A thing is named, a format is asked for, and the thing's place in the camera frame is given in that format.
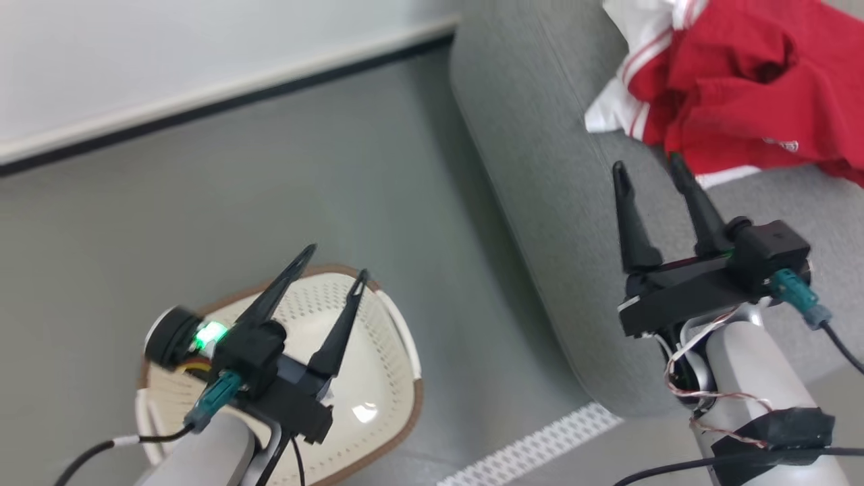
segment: green led light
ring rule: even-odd
[[[228,328],[224,324],[211,321],[195,333],[195,347],[204,349],[210,342],[217,342],[222,339],[226,332],[228,332]]]

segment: black cable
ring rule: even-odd
[[[636,474],[625,477],[614,486],[628,486],[637,481],[649,477],[660,476],[677,472],[679,470],[690,470],[706,466],[722,466],[725,464],[782,464],[790,460],[816,459],[820,456],[857,456],[864,457],[864,449],[851,449],[848,447],[831,447],[828,449],[805,449],[795,451],[756,451],[743,454],[732,454],[730,456],[706,457],[696,461],[669,464],[654,469],[643,470]]]
[[[190,433],[194,429],[193,424],[188,424],[180,429],[179,432],[171,435],[139,435],[138,442],[142,444],[162,444],[165,442],[174,442],[178,438],[182,438],[184,435]]]
[[[66,486],[66,483],[69,482],[69,479],[72,478],[72,475],[75,474],[81,466],[84,465],[85,462],[93,459],[93,456],[99,454],[100,452],[105,452],[110,448],[114,447],[113,440],[106,440],[105,442],[100,442],[99,444],[94,445],[90,449],[87,449],[84,454],[78,456],[66,470],[63,471],[63,474],[57,479],[57,482],[54,483],[54,486]]]
[[[306,486],[306,471],[303,470],[303,458],[300,457],[300,447],[297,447],[295,436],[291,436],[291,445],[294,446],[294,455],[297,456],[297,471],[300,474],[300,486]]]
[[[177,440],[178,438],[181,438],[184,435],[190,433],[192,431],[192,428],[193,428],[192,425],[187,425],[187,426],[183,427],[183,429],[180,430],[179,432],[177,432],[176,434],[166,435],[166,436],[158,436],[158,435],[156,435],[156,436],[138,436],[137,442],[123,441],[121,443],[121,445],[141,444],[144,442],[150,442],[150,443],[173,442],[173,441]],[[134,440],[135,436],[129,436],[128,438],[131,438],[132,440]],[[118,441],[117,438],[113,438],[111,440],[106,440],[105,442],[100,442],[100,443],[94,445],[93,447],[91,447],[90,449],[87,449],[86,451],[84,451],[83,454],[76,457],[75,460],[72,461],[71,464],[69,464],[69,466],[66,468],[66,470],[63,471],[63,474],[61,474],[60,477],[57,478],[57,482],[54,483],[54,486],[66,486],[66,484],[69,483],[69,480],[72,479],[72,475],[75,474],[75,472],[77,472],[78,469],[80,469],[81,466],[84,465],[84,463],[86,463],[90,459],[93,459],[93,457],[96,456],[97,454],[99,454],[100,452],[105,452],[109,449],[113,449],[114,446],[117,445],[117,443],[116,443],[117,441]]]
[[[855,369],[858,370],[859,373],[864,374],[864,363],[858,361],[858,358],[856,358],[852,354],[852,352],[849,351],[849,348],[847,348],[846,345],[843,344],[843,341],[840,340],[840,337],[837,335],[837,333],[834,332],[834,329],[831,328],[830,324],[823,323],[822,329],[825,330],[825,334],[828,335],[828,337],[831,339],[831,342],[833,342],[834,345],[837,347],[837,350],[840,351],[840,354],[843,355],[843,357],[846,358],[846,360],[849,361],[852,366],[854,366]]]

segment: perforated plastic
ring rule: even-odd
[[[341,312],[352,283],[353,278],[347,275],[322,273],[301,278],[289,287],[274,315],[288,333],[286,355],[302,362],[308,360]],[[233,323],[256,296],[238,300],[208,317]],[[420,369],[418,363],[412,363],[416,361],[414,343],[407,328],[400,329],[404,322],[392,301],[383,292],[382,296],[365,291],[340,375],[324,401],[334,405],[334,424],[327,439],[324,444],[300,443],[307,484],[368,461],[373,452],[408,426],[415,405],[419,405],[415,404],[415,380],[419,379]],[[149,415],[149,423],[139,423],[139,429],[159,433],[179,429],[202,389],[203,385],[193,378],[151,365],[146,390],[149,414],[141,410],[138,414],[139,422]],[[262,443],[267,443],[267,427],[237,411],[228,412],[242,417]],[[148,455],[151,462],[158,460],[154,454]],[[294,485],[298,479],[294,454],[286,451],[268,484]]]

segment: baseboard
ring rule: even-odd
[[[302,65],[281,67],[232,80],[195,93],[139,106],[33,137],[0,144],[0,176],[87,153],[263,99],[383,66],[453,40],[460,18],[413,29],[409,33],[352,46]]]

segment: red cloth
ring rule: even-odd
[[[817,0],[712,0],[628,86],[646,143],[697,174],[818,163],[864,186],[864,22]]]

